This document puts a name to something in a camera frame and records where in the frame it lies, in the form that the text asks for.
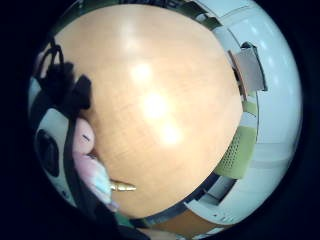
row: wooden table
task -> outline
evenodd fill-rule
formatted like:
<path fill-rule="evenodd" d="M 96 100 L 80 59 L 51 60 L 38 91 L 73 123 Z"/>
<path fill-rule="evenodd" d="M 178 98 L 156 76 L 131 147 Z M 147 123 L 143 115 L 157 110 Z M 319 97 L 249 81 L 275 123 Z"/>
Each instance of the wooden table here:
<path fill-rule="evenodd" d="M 76 76 L 92 80 L 82 114 L 120 211 L 146 217 L 184 199 L 213 171 L 242 113 L 234 73 L 214 35 L 178 13 L 118 5 L 88 13 L 56 36 Z"/>

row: pen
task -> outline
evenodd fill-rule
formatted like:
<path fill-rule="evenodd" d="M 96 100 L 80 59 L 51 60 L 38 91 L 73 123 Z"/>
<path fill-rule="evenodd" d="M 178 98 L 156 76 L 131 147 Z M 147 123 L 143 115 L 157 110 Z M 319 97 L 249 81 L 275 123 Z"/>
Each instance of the pen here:
<path fill-rule="evenodd" d="M 111 190 L 113 191 L 134 191 L 137 188 L 129 183 L 124 183 L 124 182 L 119 182 L 119 181 L 114 181 L 114 180 L 110 180 L 111 183 Z"/>

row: black background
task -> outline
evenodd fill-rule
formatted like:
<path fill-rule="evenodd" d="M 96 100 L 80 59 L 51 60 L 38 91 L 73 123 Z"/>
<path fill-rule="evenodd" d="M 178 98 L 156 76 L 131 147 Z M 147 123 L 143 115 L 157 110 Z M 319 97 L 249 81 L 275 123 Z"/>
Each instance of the black background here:
<path fill-rule="evenodd" d="M 46 32 L 71 2 L 1 2 L 1 239 L 118 239 L 112 219 L 110 228 L 99 229 L 55 193 L 35 160 L 27 125 L 26 88 L 33 60 Z M 297 61 L 304 94 L 302 136 L 288 174 L 274 194 L 251 217 L 212 239 L 318 239 L 320 21 L 316 1 L 257 2 L 280 27 Z"/>

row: green panel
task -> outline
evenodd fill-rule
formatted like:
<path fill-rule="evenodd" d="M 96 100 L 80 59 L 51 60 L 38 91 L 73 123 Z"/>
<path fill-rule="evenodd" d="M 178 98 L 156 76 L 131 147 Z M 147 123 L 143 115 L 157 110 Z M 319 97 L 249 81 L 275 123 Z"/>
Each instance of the green panel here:
<path fill-rule="evenodd" d="M 123 216 L 121 213 L 116 212 L 114 216 L 116 218 L 118 225 L 134 228 L 134 226 L 130 223 L 129 219 Z"/>
<path fill-rule="evenodd" d="M 119 0 L 84 0 L 81 5 L 79 5 L 79 3 L 76 3 L 58 20 L 51 33 L 53 36 L 56 35 L 69 23 L 82 16 L 83 14 L 86 14 L 98 8 L 108 7 L 115 4 L 119 4 Z"/>
<path fill-rule="evenodd" d="M 255 103 L 243 101 L 242 108 L 244 112 L 251 113 L 255 117 L 258 115 L 258 107 Z"/>
<path fill-rule="evenodd" d="M 216 27 L 220 27 L 221 26 L 221 24 L 218 22 L 218 20 L 215 17 L 207 18 L 207 19 L 203 20 L 200 23 L 203 26 L 205 26 L 206 28 L 208 28 L 209 30 L 213 30 Z"/>
<path fill-rule="evenodd" d="M 256 94 L 257 94 L 257 92 L 254 92 L 254 91 L 253 91 L 253 92 L 250 92 L 250 93 L 249 93 L 249 96 L 256 98 Z"/>
<path fill-rule="evenodd" d="M 150 224 L 147 219 L 143 218 L 142 219 L 143 224 L 147 227 L 147 228 L 151 228 L 152 224 Z"/>
<path fill-rule="evenodd" d="M 214 172 L 233 179 L 243 178 L 252 157 L 256 136 L 255 128 L 238 127 L 230 146 Z"/>
<path fill-rule="evenodd" d="M 206 13 L 205 10 L 203 10 L 197 3 L 195 2 L 187 2 L 185 4 L 182 4 L 178 9 L 178 12 L 180 12 L 183 15 L 186 15 L 187 17 L 190 17 L 192 19 L 195 19 L 198 15 L 202 13 Z"/>
<path fill-rule="evenodd" d="M 82 14 L 86 14 L 93 10 L 108 7 L 111 5 L 119 4 L 119 0 L 85 0 L 83 1 L 83 12 Z"/>

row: person's hand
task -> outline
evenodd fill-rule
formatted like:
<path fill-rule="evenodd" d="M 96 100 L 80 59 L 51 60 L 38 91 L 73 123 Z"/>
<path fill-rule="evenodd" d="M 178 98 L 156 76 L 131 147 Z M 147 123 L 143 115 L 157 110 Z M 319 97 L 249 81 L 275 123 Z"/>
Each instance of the person's hand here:
<path fill-rule="evenodd" d="M 111 183 L 105 167 L 97 158 L 90 155 L 94 147 L 94 133 L 90 124 L 78 118 L 75 126 L 72 155 L 79 177 L 92 193 L 110 211 L 116 212 L 119 206 L 111 199 Z"/>

